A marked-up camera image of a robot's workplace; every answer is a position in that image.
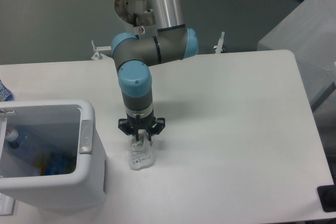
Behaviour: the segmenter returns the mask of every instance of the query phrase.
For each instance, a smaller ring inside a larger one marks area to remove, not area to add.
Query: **white table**
[[[17,202],[0,223],[271,223],[336,217],[316,188],[332,184],[289,51],[200,55],[151,67],[166,128],[154,166],[128,167],[125,116],[111,59],[0,66],[17,100],[85,98],[108,161],[107,201],[47,211]]]

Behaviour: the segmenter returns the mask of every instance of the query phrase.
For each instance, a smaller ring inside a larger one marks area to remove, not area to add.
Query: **gray floor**
[[[109,45],[123,32],[114,0],[0,0],[0,64],[86,60],[90,41]],[[228,52],[257,42],[299,5],[296,0],[181,0],[200,53],[211,53],[221,31]]]

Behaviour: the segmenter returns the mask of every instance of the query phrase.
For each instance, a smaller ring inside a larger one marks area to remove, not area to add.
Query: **metal bracket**
[[[3,110],[3,109],[0,109],[0,117],[7,117],[7,116],[11,116],[11,115],[16,115],[15,110],[6,111],[6,110]]]
[[[107,47],[96,47],[94,43],[95,42],[92,40],[91,44],[92,44],[93,53],[95,57],[98,57],[98,59],[100,60],[103,58],[101,54],[112,57],[111,47],[108,47],[108,46]]]

